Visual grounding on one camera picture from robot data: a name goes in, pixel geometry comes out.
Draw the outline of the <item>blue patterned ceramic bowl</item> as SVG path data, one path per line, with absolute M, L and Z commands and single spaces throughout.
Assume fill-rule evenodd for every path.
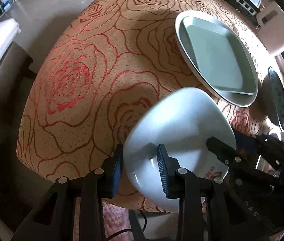
M 267 117 L 284 132 L 284 88 L 279 75 L 271 66 L 262 82 L 262 99 Z

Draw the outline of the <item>small white oval dish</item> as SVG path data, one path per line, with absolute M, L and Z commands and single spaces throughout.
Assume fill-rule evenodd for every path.
M 228 167 L 208 150 L 210 137 L 236 148 L 230 124 L 207 93 L 183 88 L 170 94 L 139 120 L 126 139 L 124 167 L 131 184 L 154 205 L 177 213 L 179 201 L 168 199 L 163 192 L 157 146 L 163 144 L 170 157 L 198 177 L 224 178 Z

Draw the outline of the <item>pale green square plate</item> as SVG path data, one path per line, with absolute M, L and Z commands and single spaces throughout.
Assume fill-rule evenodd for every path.
M 187 16 L 182 20 L 183 46 L 203 78 L 217 90 L 253 95 L 255 77 L 241 41 L 228 29 Z

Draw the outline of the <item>white rice cooker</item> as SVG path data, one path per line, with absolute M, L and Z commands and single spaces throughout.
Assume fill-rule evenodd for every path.
M 272 57 L 284 52 L 284 11 L 272 1 L 256 16 L 258 38 Z

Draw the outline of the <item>pink fluffy blanket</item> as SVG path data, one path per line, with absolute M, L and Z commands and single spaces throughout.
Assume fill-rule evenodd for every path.
M 73 224 L 73 240 L 79 240 L 79 212 L 81 198 L 76 199 L 75 216 Z M 131 229 L 129 222 L 129 210 L 115 206 L 111 203 L 102 202 L 103 205 L 103 222 L 105 236 L 110 235 L 124 229 Z

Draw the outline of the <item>large white round plate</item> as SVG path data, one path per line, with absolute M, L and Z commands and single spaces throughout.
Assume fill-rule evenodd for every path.
M 175 19 L 179 50 L 192 73 L 212 94 L 249 107 L 258 94 L 251 55 L 238 35 L 214 16 L 187 10 Z

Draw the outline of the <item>rose patterned orange tablecloth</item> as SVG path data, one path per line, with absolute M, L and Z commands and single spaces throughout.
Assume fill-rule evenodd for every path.
M 239 36 L 258 78 L 279 66 L 247 21 L 223 0 L 95 0 L 45 59 L 23 111 L 16 146 L 21 163 L 54 181 L 85 176 L 123 143 L 159 100 L 201 88 L 179 51 L 175 18 L 214 16 Z

